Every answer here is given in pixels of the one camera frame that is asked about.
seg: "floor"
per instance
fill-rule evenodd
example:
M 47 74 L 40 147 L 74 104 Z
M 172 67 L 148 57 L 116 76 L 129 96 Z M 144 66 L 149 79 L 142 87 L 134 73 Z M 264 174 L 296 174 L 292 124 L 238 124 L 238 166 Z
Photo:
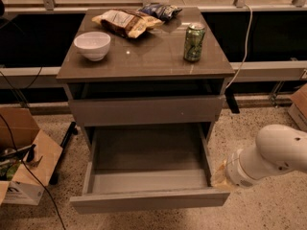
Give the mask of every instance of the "floor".
M 240 114 L 232 114 L 227 107 L 223 109 L 209 142 L 213 168 L 218 168 L 231 152 L 251 145 L 257 131 L 265 125 L 296 127 L 287 105 L 276 108 L 251 103 L 239 104 Z M 56 112 L 33 109 L 40 128 L 58 143 L 73 121 L 63 109 L 55 108 Z M 48 186 L 66 229 L 307 229 L 307 175 L 301 172 L 266 178 L 251 189 L 235 191 L 222 207 L 79 215 L 69 198 L 82 193 L 88 155 L 79 132 L 66 148 L 59 183 Z M 2 205 L 0 229 L 55 230 L 61 229 L 61 225 L 51 199 L 44 193 L 38 206 Z

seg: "bowl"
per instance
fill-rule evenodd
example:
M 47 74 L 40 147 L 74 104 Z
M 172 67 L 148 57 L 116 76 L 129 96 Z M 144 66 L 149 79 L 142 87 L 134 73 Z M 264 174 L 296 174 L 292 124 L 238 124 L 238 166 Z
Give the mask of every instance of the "bowl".
M 109 50 L 111 37 L 102 32 L 80 34 L 74 39 L 78 53 L 92 61 L 101 60 Z

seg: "cardboard box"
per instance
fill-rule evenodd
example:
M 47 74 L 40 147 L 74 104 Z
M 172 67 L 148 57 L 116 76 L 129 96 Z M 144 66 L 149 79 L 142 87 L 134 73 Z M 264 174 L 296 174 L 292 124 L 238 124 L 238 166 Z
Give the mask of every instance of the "cardboard box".
M 307 84 L 291 95 L 290 99 L 293 101 L 288 110 L 290 116 L 301 130 L 307 131 Z
M 0 108 L 0 114 L 8 123 L 18 149 L 35 144 L 34 161 L 41 156 L 42 159 L 37 168 L 28 168 L 44 186 L 47 186 L 62 148 L 38 127 L 28 109 Z M 5 148 L 13 148 L 13 144 L 8 127 L 0 117 L 0 151 Z M 0 205 L 1 203 L 38 205 L 43 192 L 43 187 L 21 164 L 11 181 L 0 181 Z

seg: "green can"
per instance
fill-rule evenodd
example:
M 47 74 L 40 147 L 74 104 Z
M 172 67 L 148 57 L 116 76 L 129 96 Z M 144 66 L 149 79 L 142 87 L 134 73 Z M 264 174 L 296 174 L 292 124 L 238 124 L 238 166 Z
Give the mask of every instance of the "green can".
M 188 26 L 184 42 L 184 58 L 189 61 L 201 59 L 202 41 L 205 31 L 201 23 L 193 23 Z

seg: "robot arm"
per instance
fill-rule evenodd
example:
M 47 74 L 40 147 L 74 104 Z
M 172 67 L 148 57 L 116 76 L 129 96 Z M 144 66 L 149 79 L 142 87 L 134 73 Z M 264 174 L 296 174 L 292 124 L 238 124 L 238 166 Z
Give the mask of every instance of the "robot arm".
M 288 126 L 263 127 L 255 144 L 230 154 L 211 178 L 213 187 L 249 188 L 262 178 L 292 171 L 307 173 L 307 133 Z

